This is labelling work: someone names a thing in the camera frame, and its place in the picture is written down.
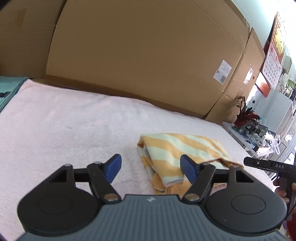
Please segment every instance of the metal rivet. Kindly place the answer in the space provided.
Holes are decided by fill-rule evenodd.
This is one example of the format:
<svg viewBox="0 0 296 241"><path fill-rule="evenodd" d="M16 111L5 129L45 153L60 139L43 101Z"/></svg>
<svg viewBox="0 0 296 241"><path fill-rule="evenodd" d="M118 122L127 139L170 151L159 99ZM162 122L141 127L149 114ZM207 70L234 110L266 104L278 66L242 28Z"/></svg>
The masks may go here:
<svg viewBox="0 0 296 241"><path fill-rule="evenodd" d="M114 201L117 201L119 199L119 196L115 193L109 193L109 194L106 194L104 196L104 199L109 201L109 202L114 202Z"/></svg>
<svg viewBox="0 0 296 241"><path fill-rule="evenodd" d="M199 195L195 194L195 193L188 193L185 195L185 198L188 200L188 201L197 201L200 199Z"/></svg>

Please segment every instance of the human hand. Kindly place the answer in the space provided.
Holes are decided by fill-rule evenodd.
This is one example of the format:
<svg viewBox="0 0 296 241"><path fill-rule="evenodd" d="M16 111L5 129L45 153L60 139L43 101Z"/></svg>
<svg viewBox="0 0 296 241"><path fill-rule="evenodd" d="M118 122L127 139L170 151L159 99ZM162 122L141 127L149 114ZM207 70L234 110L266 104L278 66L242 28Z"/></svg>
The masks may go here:
<svg viewBox="0 0 296 241"><path fill-rule="evenodd" d="M274 181L274 185L279 186L279 180L278 179L276 179ZM292 184L292 190L296 191L296 183ZM275 193L278 194L284 200L285 203L288 204L290 202L290 200L288 198L286 198L287 193L285 191L281 190L279 187L275 190ZM296 207L293 209L293 214L296 214Z"/></svg>

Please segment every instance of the large cardboard box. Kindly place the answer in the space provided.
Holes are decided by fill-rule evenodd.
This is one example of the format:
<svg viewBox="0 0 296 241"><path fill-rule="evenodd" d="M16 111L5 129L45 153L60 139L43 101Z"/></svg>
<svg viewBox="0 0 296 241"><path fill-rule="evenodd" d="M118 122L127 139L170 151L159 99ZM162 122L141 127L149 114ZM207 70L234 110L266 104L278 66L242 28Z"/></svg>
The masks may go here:
<svg viewBox="0 0 296 241"><path fill-rule="evenodd" d="M47 83L112 90L204 117L225 90L249 32L230 0L68 0L52 39Z"/></svg>
<svg viewBox="0 0 296 241"><path fill-rule="evenodd" d="M215 104L237 95L253 58L256 33L231 0L64 3L11 0L0 12L0 74L45 76L217 123Z"/></svg>
<svg viewBox="0 0 296 241"><path fill-rule="evenodd" d="M247 99L253 88L262 65L265 60L265 53L261 43L252 28L248 43L243 56L241 57L235 72L233 73L223 95L207 114L206 120L221 124L222 121L233 122L239 113L240 104L236 100L240 96Z"/></svg>
<svg viewBox="0 0 296 241"><path fill-rule="evenodd" d="M0 10L0 75L45 78L52 35L66 0L11 0Z"/></svg>

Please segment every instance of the folded towel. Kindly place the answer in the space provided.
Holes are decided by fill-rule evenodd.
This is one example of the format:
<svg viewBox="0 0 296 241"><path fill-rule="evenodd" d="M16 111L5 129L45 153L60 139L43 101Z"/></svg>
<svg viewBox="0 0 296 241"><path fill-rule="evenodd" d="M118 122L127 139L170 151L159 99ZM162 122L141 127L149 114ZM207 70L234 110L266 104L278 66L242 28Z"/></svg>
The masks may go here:
<svg viewBox="0 0 296 241"><path fill-rule="evenodd" d="M5 77L0 76L0 112L18 92L27 77Z"/></svg>
<svg viewBox="0 0 296 241"><path fill-rule="evenodd" d="M191 186L180 168L180 157L188 155L196 163L208 162L217 169L228 169L239 163L230 157L219 141L203 136L160 133L141 135L137 144L156 194L183 196Z"/></svg>

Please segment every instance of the calendar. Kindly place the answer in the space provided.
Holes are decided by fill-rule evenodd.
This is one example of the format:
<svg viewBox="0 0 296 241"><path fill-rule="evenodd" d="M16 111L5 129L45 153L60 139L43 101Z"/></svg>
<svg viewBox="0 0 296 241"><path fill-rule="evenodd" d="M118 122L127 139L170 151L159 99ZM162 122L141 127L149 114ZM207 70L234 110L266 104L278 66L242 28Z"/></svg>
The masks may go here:
<svg viewBox="0 0 296 241"><path fill-rule="evenodd" d="M269 46L270 49L274 49L273 44ZM279 64L278 59L274 60L270 50L267 52L267 56L262 68L262 73L269 85L275 89L279 78L281 76L281 65Z"/></svg>
<svg viewBox="0 0 296 241"><path fill-rule="evenodd" d="M275 89L281 77L281 61L285 52L286 30L277 12L271 42L262 68L262 74L270 87Z"/></svg>

